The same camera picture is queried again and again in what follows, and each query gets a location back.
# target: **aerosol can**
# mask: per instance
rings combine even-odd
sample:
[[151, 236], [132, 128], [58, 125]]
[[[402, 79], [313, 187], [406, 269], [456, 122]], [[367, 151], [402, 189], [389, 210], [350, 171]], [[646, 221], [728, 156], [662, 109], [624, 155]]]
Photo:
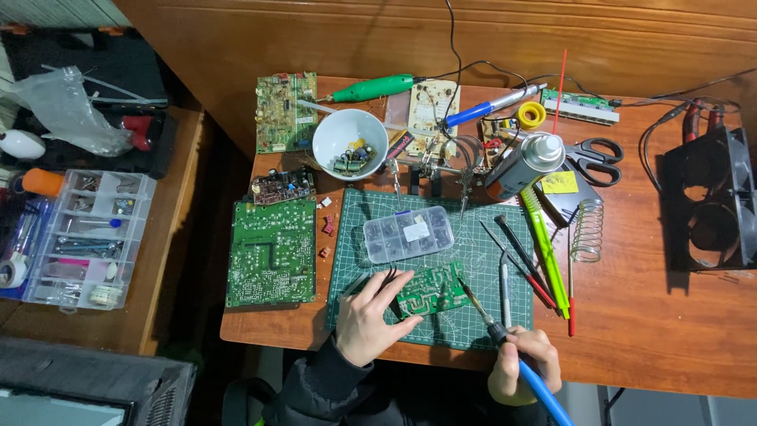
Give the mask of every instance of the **aerosol can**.
[[557, 170], [563, 161], [565, 147], [560, 136], [531, 133], [486, 176], [486, 192], [497, 201], [510, 199]]

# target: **yellow solder spool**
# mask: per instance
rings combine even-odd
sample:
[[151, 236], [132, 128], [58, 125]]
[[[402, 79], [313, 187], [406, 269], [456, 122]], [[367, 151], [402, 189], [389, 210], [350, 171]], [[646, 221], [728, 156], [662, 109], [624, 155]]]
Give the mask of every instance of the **yellow solder spool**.
[[[534, 118], [528, 118], [529, 114], [532, 114]], [[539, 102], [528, 101], [518, 108], [516, 117], [520, 120], [523, 130], [533, 130], [547, 119], [547, 110]]]

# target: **white bowl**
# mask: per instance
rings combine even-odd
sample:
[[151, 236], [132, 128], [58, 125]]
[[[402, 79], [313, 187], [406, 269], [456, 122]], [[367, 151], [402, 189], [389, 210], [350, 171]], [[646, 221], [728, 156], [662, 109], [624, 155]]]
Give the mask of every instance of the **white bowl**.
[[[363, 139], [376, 151], [371, 161], [351, 177], [334, 171], [334, 162], [349, 149], [350, 143]], [[381, 121], [360, 109], [343, 109], [321, 120], [313, 134], [313, 154], [323, 171], [339, 180], [360, 180], [379, 168], [389, 150], [389, 136]]]

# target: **yellow note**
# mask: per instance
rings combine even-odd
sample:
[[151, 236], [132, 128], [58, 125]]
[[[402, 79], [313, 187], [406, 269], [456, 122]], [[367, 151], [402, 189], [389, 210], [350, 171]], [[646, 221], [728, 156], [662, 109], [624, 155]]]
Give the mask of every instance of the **yellow note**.
[[574, 171], [556, 171], [541, 180], [541, 190], [545, 194], [572, 194], [578, 192]]

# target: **wooden desk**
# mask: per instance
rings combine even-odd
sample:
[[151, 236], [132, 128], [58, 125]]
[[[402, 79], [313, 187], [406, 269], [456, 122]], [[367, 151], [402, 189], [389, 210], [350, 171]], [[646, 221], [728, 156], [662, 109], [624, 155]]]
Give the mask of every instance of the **wooden desk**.
[[[170, 316], [167, 299], [172, 299], [166, 294], [169, 292], [161, 295], [161, 289], [174, 288], [179, 279], [190, 231], [185, 225], [195, 177], [202, 164], [200, 151], [212, 142], [204, 112], [172, 107], [169, 113], [179, 121], [173, 159], [168, 174], [155, 187], [123, 309], [80, 309], [76, 314], [65, 315], [57, 306], [0, 299], [3, 334], [129, 354], [155, 354], [157, 311], [161, 317]], [[164, 298], [160, 309], [159, 297]]]
[[[355, 80], [318, 78], [319, 93], [331, 93]], [[463, 86], [461, 109], [494, 99], [505, 89]], [[361, 108], [383, 117], [378, 99], [336, 108]], [[604, 127], [581, 121], [560, 119], [557, 132], [566, 143], [592, 136], [613, 139], [625, 148], [619, 164], [622, 181], [597, 191], [605, 199], [605, 236], [602, 261], [575, 265], [577, 336], [570, 338], [566, 321], [556, 317], [534, 299], [534, 322], [545, 330], [559, 350], [563, 379], [619, 387], [698, 393], [719, 396], [757, 396], [757, 282], [735, 284], [722, 279], [723, 273], [692, 274], [688, 294], [667, 287], [663, 257], [662, 229], [659, 224], [657, 192], [645, 175], [637, 154], [641, 133], [670, 107], [651, 105], [620, 108], [619, 124]], [[729, 117], [731, 126], [738, 125]], [[543, 128], [551, 130], [549, 116]], [[458, 134], [478, 134], [475, 122], [461, 126]], [[681, 143], [681, 120], [665, 124], [653, 134], [650, 156]], [[253, 175], [270, 168], [297, 167], [299, 154], [258, 155]], [[407, 172], [407, 167], [400, 166]], [[407, 191], [409, 174], [402, 173]], [[330, 196], [333, 203], [318, 211], [319, 218], [341, 211], [344, 183], [318, 176], [319, 199]], [[377, 180], [360, 181], [356, 188], [391, 192], [388, 172]], [[460, 186], [448, 177], [444, 196], [459, 198]], [[473, 199], [489, 202], [478, 188]], [[336, 239], [318, 232], [317, 247], [335, 248]], [[554, 241], [562, 272], [566, 272], [565, 231]], [[329, 335], [324, 330], [326, 296], [332, 274], [333, 256], [318, 258], [318, 299], [296, 310], [269, 312], [227, 312], [220, 335], [224, 340], [317, 349]], [[681, 278], [671, 274], [672, 278]], [[399, 342], [381, 356], [403, 362], [444, 365], [486, 370], [492, 352], [460, 351], [442, 346]]]

